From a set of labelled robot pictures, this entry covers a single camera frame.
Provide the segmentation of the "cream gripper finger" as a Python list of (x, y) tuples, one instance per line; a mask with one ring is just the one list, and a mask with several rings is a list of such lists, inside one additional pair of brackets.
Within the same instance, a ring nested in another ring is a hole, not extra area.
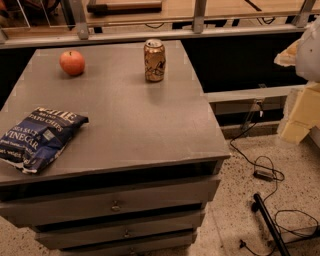
[(307, 83), (302, 89), (292, 89), (287, 96), (279, 125), (279, 137), (299, 144), (312, 128), (320, 127), (320, 83)]

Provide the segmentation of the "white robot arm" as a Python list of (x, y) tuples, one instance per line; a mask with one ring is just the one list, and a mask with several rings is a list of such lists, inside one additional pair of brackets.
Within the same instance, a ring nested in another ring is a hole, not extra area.
[(279, 53), (274, 63), (294, 66), (307, 84), (292, 89), (286, 98), (284, 117), (278, 127), (279, 137), (299, 144), (313, 128), (320, 128), (320, 22), (316, 19), (289, 47)]

